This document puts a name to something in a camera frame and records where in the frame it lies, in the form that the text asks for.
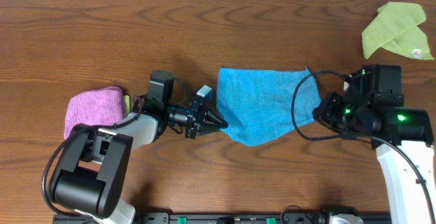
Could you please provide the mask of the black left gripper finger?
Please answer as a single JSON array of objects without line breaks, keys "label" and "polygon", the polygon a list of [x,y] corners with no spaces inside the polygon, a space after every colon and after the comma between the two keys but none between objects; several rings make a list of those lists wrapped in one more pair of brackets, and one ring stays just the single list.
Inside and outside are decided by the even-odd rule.
[{"label": "black left gripper finger", "polygon": [[198,125],[197,136],[206,135],[209,133],[219,132],[221,129],[226,129],[228,127],[227,123],[224,124],[210,124],[206,123],[203,125]]},{"label": "black left gripper finger", "polygon": [[227,126],[228,123],[215,110],[206,106],[205,121],[216,126]]}]

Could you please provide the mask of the blue microfiber cloth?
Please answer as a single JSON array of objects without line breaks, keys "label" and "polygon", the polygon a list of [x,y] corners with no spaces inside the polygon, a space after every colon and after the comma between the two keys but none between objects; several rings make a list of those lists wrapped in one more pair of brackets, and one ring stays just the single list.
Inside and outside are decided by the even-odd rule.
[{"label": "blue microfiber cloth", "polygon": [[256,69],[219,70],[217,109],[228,123],[222,129],[230,139],[245,146],[258,146],[275,140],[298,126],[313,122],[312,111],[321,102],[315,78],[299,88],[291,114],[297,84],[310,74],[303,71]]}]

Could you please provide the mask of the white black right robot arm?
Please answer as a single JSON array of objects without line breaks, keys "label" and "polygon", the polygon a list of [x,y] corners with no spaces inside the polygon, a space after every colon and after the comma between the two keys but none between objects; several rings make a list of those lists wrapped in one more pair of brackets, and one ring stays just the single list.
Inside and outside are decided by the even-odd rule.
[{"label": "white black right robot arm", "polygon": [[392,223],[435,222],[435,141],[425,110],[408,108],[401,67],[365,65],[344,75],[344,94],[327,94],[314,119],[343,139],[366,139],[381,165]]}]

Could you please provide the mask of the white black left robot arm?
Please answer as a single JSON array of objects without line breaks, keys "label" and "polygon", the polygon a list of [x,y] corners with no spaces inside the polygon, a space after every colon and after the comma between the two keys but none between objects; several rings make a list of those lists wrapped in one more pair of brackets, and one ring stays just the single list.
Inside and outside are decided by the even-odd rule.
[{"label": "white black left robot arm", "polygon": [[171,72],[153,71],[147,93],[136,98],[124,119],[112,125],[74,126],[44,169],[46,205],[86,223],[133,223],[136,209],[121,198],[130,154],[156,141],[166,128],[194,139],[228,126],[207,106],[213,94],[207,85],[188,106],[173,103],[176,80]]}]

